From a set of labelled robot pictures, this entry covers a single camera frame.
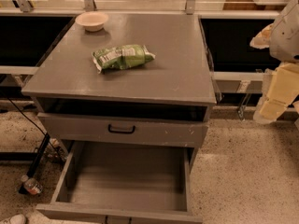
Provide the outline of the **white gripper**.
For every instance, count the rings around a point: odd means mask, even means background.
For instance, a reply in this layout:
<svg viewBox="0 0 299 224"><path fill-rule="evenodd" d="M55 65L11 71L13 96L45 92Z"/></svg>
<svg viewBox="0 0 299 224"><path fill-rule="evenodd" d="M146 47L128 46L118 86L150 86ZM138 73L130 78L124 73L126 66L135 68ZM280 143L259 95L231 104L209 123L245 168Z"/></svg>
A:
<svg viewBox="0 0 299 224"><path fill-rule="evenodd" d="M268 49L273 24L264 27L249 45L255 49ZM274 71L267 69L263 75L263 95L253 119L260 124L275 122L299 95L299 64L281 63Z"/></svg>

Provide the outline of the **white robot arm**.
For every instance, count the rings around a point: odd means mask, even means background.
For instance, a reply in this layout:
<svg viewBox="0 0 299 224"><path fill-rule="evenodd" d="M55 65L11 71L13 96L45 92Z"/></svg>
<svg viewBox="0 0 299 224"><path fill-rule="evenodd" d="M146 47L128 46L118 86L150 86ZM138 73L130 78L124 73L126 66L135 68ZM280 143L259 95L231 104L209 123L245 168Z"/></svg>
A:
<svg viewBox="0 0 299 224"><path fill-rule="evenodd" d="M275 70L263 75L262 97L253 119L260 124L275 122L299 95L299 0L290 0L275 18L254 36L249 45L269 48L280 61Z"/></svg>

